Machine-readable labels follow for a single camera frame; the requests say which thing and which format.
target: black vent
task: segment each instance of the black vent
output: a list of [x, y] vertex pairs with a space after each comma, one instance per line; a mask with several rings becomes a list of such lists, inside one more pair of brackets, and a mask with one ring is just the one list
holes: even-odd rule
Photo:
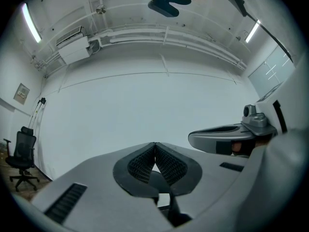
[[155, 161], [170, 186], [184, 177], [188, 170], [183, 161], [159, 147], [156, 148]]
[[86, 189], [86, 186], [74, 183], [45, 212], [45, 215], [55, 222], [62, 224]]
[[149, 182], [150, 173], [155, 164], [154, 147], [132, 159], [128, 164], [129, 173], [139, 181], [146, 184]]
[[230, 169], [230, 170], [235, 170], [235, 171], [238, 171], [238, 172], [241, 172], [244, 168], [244, 166], [240, 166], [240, 165], [236, 165], [236, 164], [232, 164], [232, 163], [228, 163], [228, 162], [221, 163], [220, 167], [227, 168], [227, 169]]

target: perforated black mesh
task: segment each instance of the perforated black mesh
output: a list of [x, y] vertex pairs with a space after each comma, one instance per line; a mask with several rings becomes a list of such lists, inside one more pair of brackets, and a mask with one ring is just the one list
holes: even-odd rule
[[150, 173], [155, 164], [154, 147], [135, 157], [128, 164], [129, 173], [139, 181], [148, 184]]
[[156, 147], [155, 162], [170, 186], [184, 177], [188, 170], [183, 161], [159, 147]]
[[16, 138], [14, 157], [22, 158], [23, 160], [32, 160], [31, 148], [34, 147], [35, 141], [35, 136], [30, 136], [19, 131]]

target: white ceiling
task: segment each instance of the white ceiling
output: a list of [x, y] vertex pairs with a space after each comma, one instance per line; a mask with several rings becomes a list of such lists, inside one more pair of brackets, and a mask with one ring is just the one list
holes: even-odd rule
[[[35, 55], [38, 60], [48, 58], [57, 50], [57, 38], [79, 25], [85, 27], [90, 35], [106, 28], [125, 25], [171, 26], [196, 36], [211, 36], [216, 44], [229, 49], [244, 63], [250, 60], [254, 50], [267, 37], [261, 35], [263, 32], [257, 32], [249, 43], [245, 43], [246, 31], [252, 29], [254, 22], [248, 17], [242, 17], [228, 0], [193, 0], [190, 5], [176, 5], [180, 10], [176, 18], [167, 18], [150, 10], [147, 7], [149, 1], [102, 0], [107, 8], [103, 16], [90, 15], [100, 0], [26, 0], [42, 40], [35, 42], [21, 13], [16, 14], [14, 33], [22, 40], [29, 55]], [[238, 36], [241, 37], [240, 42], [236, 40]]]

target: wooden floor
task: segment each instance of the wooden floor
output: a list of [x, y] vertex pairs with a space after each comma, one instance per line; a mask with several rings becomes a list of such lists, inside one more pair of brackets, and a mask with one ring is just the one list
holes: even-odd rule
[[37, 191], [33, 190], [33, 187], [27, 183], [22, 182], [18, 186], [19, 192], [16, 192], [15, 185], [18, 180], [13, 180], [13, 182], [10, 181], [9, 176], [18, 176], [19, 170], [12, 168], [10, 165], [8, 165], [5, 162], [5, 158], [7, 158], [7, 152], [6, 149], [0, 148], [0, 174], [3, 178], [4, 182], [6, 183], [8, 189], [10, 192], [20, 195], [23, 198], [27, 199], [28, 201], [31, 201], [31, 199], [43, 188], [45, 187], [50, 181], [46, 179], [36, 168], [30, 168], [28, 171], [32, 174], [34, 177], [38, 177], [40, 182], [38, 183], [37, 180], [33, 179], [30, 180], [33, 184], [36, 185]]

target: office chair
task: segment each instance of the office chair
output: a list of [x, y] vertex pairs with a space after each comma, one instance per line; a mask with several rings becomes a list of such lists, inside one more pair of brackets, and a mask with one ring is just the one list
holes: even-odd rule
[[33, 158], [33, 150], [34, 144], [36, 141], [36, 137], [33, 136], [33, 130], [27, 127], [22, 127], [21, 131], [17, 133], [16, 139], [16, 147], [14, 151], [14, 156], [10, 156], [9, 153], [9, 143], [11, 141], [4, 139], [6, 141], [7, 153], [8, 157], [5, 161], [13, 168], [19, 169], [19, 176], [10, 176], [10, 181], [13, 182], [13, 179], [18, 179], [17, 184], [15, 185], [16, 191], [18, 190], [18, 186], [23, 181], [28, 182], [33, 186], [33, 189], [36, 191], [37, 187], [31, 183], [30, 179], [36, 179], [37, 182], [40, 180], [37, 177], [26, 176], [26, 174], [30, 174], [27, 169], [34, 167], [34, 158]]

